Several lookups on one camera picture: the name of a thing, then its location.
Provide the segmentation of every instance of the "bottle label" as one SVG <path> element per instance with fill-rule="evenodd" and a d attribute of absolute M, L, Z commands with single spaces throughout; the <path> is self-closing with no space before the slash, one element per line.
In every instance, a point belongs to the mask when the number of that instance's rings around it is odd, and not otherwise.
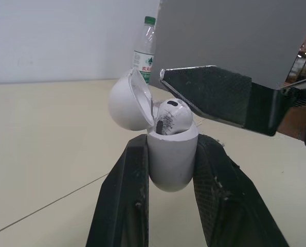
<path fill-rule="evenodd" d="M 136 67 L 140 71 L 146 83 L 149 82 L 149 76 L 151 74 L 153 58 L 154 55 L 152 54 L 142 53 L 138 51 L 134 51 L 133 54 L 132 66 Z"/>

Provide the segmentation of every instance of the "green bottle cap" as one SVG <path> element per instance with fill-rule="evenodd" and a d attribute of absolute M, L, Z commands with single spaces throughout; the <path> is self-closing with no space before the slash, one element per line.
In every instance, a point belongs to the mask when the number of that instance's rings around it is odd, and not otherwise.
<path fill-rule="evenodd" d="M 150 16 L 146 16 L 145 17 L 145 24 L 148 24 L 148 25 L 155 25 L 155 21 L 156 19 L 154 17 L 150 17 Z"/>

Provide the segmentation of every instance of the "table surface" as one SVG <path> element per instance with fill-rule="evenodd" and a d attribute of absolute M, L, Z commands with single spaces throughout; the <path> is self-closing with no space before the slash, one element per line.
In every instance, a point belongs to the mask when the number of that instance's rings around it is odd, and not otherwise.
<path fill-rule="evenodd" d="M 101 184 L 127 142 L 107 99 L 115 80 L 0 85 L 0 246 L 85 246 Z M 154 99 L 172 98 L 150 87 Z M 306 147 L 194 117 L 251 178 L 290 246 L 306 246 Z M 205 246 L 190 183 L 150 185 L 150 245 Z"/>

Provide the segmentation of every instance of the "floor seam line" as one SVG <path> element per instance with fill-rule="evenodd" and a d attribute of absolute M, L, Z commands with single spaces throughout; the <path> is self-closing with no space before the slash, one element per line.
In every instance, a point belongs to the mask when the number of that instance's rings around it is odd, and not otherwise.
<path fill-rule="evenodd" d="M 9 227 L 11 227 L 11 226 L 17 224 L 18 222 L 20 222 L 20 221 L 22 221 L 22 220 L 28 218 L 29 216 L 32 216 L 33 214 L 36 214 L 37 212 L 39 212 L 39 211 L 41 211 L 41 210 L 47 208 L 48 206 L 51 206 L 52 204 L 54 204 L 54 203 L 56 203 L 56 202 L 58 202 L 58 201 L 60 201 L 60 200 L 62 200 L 62 199 L 64 199 L 64 198 L 70 196 L 71 194 L 73 194 L 73 193 L 79 191 L 80 189 L 83 189 L 84 187 L 86 187 L 86 186 L 88 186 L 88 185 L 94 183 L 95 181 L 98 181 L 99 179 L 101 179 L 101 178 L 107 176 L 108 174 L 109 174 L 109 173 L 106 173 L 105 175 L 103 175 L 103 176 L 101 176 L 101 177 L 99 177 L 99 178 L 97 178 L 97 179 L 94 179 L 93 181 L 91 181 L 91 182 L 89 182 L 89 183 L 83 185 L 82 187 L 80 187 L 80 188 L 78 188 L 78 189 L 76 189 L 76 190 L 74 190 L 74 191 L 72 191 L 72 192 L 70 192 L 70 193 L 64 195 L 64 196 L 61 197 L 61 198 L 56 199 L 55 201 L 53 201 L 53 202 L 51 202 L 51 203 L 45 205 L 44 207 L 41 207 L 41 208 L 39 208 L 38 210 L 36 210 L 36 211 L 34 211 L 34 212 L 32 212 L 32 213 L 30 213 L 30 214 L 28 214 L 28 215 L 22 217 L 21 219 L 18 219 L 18 220 L 16 220 L 16 221 L 14 221 L 13 223 L 11 223 L 11 224 L 9 224 L 9 225 L 3 227 L 2 229 L 0 229 L 0 232 L 2 232 L 2 231 L 4 231 L 5 229 L 7 229 L 7 228 L 9 228 Z"/>

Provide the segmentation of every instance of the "white earbud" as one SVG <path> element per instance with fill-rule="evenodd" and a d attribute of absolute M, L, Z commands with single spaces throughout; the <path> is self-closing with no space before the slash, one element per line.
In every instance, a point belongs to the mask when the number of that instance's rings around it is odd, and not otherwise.
<path fill-rule="evenodd" d="M 174 135 L 189 130 L 193 114 L 181 99 L 168 99 L 161 103 L 156 118 L 156 133 Z"/>

